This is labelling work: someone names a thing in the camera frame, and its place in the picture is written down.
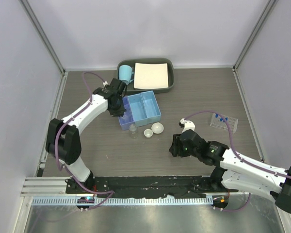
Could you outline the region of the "blue three-compartment organizer box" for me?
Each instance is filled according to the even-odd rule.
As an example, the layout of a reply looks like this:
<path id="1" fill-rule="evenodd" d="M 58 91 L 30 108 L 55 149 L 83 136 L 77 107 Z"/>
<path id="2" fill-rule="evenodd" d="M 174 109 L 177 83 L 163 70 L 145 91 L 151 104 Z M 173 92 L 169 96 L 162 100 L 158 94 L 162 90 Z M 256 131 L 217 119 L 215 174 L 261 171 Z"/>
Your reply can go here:
<path id="1" fill-rule="evenodd" d="M 128 130 L 131 124 L 141 127 L 161 120 L 162 114 L 153 91 L 126 96 L 123 98 L 123 103 L 126 111 L 131 111 L 133 117 L 133 122 L 127 124 L 121 124 L 119 120 L 123 131 Z"/>

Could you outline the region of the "large white porcelain dish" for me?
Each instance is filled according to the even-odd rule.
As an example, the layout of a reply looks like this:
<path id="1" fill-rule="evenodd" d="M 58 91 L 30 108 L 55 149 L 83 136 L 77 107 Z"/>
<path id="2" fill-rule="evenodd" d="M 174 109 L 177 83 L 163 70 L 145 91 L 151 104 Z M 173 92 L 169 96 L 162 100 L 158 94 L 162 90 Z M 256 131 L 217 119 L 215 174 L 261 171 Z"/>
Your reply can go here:
<path id="1" fill-rule="evenodd" d="M 164 130 L 164 126 L 161 123 L 156 122 L 151 126 L 151 130 L 155 134 L 161 134 Z"/>

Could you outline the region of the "clear acrylic test tube rack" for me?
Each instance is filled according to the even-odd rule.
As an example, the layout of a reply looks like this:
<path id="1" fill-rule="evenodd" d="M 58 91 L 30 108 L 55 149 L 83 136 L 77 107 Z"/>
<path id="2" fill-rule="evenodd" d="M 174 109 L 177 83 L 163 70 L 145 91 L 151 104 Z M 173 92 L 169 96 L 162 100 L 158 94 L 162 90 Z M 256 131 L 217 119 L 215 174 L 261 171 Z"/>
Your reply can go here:
<path id="1" fill-rule="evenodd" d="M 223 115 L 223 117 L 219 116 L 220 119 L 221 118 L 228 118 L 228 121 L 224 121 L 224 122 L 220 122 L 220 119 L 215 118 L 215 113 L 213 113 L 211 120 L 210 120 L 210 126 L 214 127 L 214 128 L 218 128 L 218 129 L 222 129 L 222 130 L 226 130 L 228 131 L 227 125 L 226 123 L 229 125 L 230 130 L 232 133 L 235 133 L 238 127 L 238 119 L 233 118 L 233 117 L 229 117 L 229 116 L 225 116 Z"/>

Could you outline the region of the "small white porcelain crucible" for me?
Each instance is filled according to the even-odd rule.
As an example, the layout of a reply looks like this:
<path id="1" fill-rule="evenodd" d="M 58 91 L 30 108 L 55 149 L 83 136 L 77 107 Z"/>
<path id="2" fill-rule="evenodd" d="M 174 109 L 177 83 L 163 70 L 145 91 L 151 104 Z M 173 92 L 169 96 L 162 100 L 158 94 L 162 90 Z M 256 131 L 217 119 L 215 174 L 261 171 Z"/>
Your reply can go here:
<path id="1" fill-rule="evenodd" d="M 146 138 L 151 138 L 153 136 L 153 131 L 151 129 L 144 130 L 144 136 Z"/>

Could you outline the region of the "clear glass beaker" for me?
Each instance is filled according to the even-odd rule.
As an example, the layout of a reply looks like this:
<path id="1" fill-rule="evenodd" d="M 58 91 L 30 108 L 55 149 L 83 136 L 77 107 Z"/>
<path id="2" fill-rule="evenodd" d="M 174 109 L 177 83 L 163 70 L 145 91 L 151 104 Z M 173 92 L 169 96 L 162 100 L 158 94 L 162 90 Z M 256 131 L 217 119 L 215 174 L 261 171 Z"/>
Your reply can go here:
<path id="1" fill-rule="evenodd" d="M 132 117 L 132 114 L 131 114 L 131 111 L 127 110 L 123 116 L 121 116 L 119 118 L 121 124 L 127 124 L 127 123 L 130 123 L 130 122 L 133 122 L 133 117 Z"/>

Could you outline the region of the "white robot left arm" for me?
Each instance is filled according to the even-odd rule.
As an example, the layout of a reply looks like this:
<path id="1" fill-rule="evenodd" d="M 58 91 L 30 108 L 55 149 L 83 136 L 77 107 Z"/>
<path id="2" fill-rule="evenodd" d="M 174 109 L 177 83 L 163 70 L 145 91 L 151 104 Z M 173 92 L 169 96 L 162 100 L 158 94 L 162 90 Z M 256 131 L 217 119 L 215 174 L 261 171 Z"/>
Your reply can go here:
<path id="1" fill-rule="evenodd" d="M 77 188 L 84 194 L 93 190 L 92 171 L 81 158 L 81 133 L 100 114 L 108 111 L 113 117 L 121 117 L 126 109 L 123 94 L 127 85 L 112 79 L 90 92 L 89 99 L 63 119 L 54 118 L 48 125 L 46 152 L 55 158 L 59 170 L 63 168 L 77 181 Z"/>

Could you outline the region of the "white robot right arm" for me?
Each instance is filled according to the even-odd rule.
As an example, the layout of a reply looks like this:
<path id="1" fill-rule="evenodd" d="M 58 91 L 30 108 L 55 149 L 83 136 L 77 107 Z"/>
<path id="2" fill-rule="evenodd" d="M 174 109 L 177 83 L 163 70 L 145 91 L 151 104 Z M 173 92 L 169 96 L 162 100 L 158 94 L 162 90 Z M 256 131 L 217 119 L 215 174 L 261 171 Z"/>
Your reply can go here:
<path id="1" fill-rule="evenodd" d="M 244 191 L 272 201 L 291 214 L 291 167 L 275 167 L 237 153 L 227 145 L 205 141 L 193 130 L 174 134 L 169 149 L 174 157 L 195 157 L 214 166 L 210 188 Z"/>

